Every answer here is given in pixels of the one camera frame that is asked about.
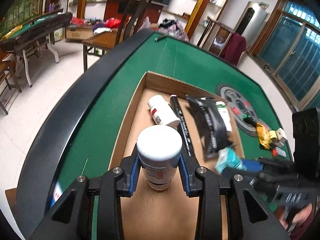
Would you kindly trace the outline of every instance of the white bottle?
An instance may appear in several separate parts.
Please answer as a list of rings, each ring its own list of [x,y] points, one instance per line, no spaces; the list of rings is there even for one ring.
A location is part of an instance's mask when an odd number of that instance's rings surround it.
[[[223,119],[226,130],[232,132],[230,116],[226,104],[222,101],[217,101],[216,108]]]
[[[169,187],[179,163],[182,139],[172,127],[153,125],[138,136],[137,149],[141,167],[155,190]]]
[[[161,95],[155,95],[148,101],[150,114],[156,124],[164,124],[173,128],[180,124],[180,119],[175,115],[174,111],[169,106]]]

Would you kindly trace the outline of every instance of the red bag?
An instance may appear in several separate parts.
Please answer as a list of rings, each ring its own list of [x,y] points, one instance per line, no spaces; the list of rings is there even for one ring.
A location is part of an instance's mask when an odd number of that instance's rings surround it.
[[[71,19],[71,23],[72,24],[77,24],[77,25],[82,25],[82,24],[84,24],[84,20],[76,18],[76,17],[73,17]]]
[[[107,28],[118,28],[120,26],[120,22],[121,20],[120,19],[115,19],[115,18],[110,18],[108,20],[106,20],[105,22],[105,27]]]

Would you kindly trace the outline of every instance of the yellow package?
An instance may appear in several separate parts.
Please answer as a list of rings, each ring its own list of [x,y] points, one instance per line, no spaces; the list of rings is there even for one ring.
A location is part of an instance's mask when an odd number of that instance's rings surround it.
[[[259,143],[266,149],[270,149],[269,145],[269,133],[267,129],[261,124],[257,122],[257,134],[258,134],[258,140]]]
[[[278,140],[276,131],[271,130],[268,132],[268,134],[269,134],[269,144],[276,143]]]

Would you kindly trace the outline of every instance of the purple cloth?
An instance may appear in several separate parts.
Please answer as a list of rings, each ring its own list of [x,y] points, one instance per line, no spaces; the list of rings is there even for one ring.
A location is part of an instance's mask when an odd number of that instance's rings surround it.
[[[96,29],[98,29],[98,28],[104,28],[105,27],[105,25],[103,24],[103,23],[96,23],[95,25],[94,25],[94,27],[92,28],[92,31],[94,32]]]

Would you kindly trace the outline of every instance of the white floor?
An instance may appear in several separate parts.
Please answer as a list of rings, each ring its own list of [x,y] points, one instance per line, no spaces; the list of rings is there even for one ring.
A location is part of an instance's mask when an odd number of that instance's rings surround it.
[[[54,48],[60,56],[60,62],[56,64],[53,54],[48,50],[43,50],[43,59],[35,56],[29,58],[29,74],[33,86],[28,86],[22,65],[19,69],[22,93],[15,92],[13,100],[7,106],[8,116],[0,109],[0,176],[3,178],[0,181],[0,208],[21,238],[23,237],[14,221],[4,191],[17,186],[26,155],[41,125],[63,94],[83,74],[81,44],[59,41]],[[88,66],[98,59],[88,56]],[[242,58],[239,69],[262,86],[282,126],[292,133],[290,109],[286,105],[282,107],[285,101],[281,94],[257,68],[253,61]],[[289,145],[293,150],[294,140],[291,137]]]

